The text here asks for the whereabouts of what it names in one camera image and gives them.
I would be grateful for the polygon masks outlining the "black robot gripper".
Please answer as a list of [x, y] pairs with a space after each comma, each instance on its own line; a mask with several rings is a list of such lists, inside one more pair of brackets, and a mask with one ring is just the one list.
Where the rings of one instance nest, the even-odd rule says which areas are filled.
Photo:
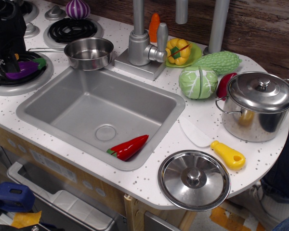
[[0, 68], [4, 73], [20, 72], [14, 54], [26, 51], [25, 31], [26, 24], [20, 6], [11, 0], [0, 0]]

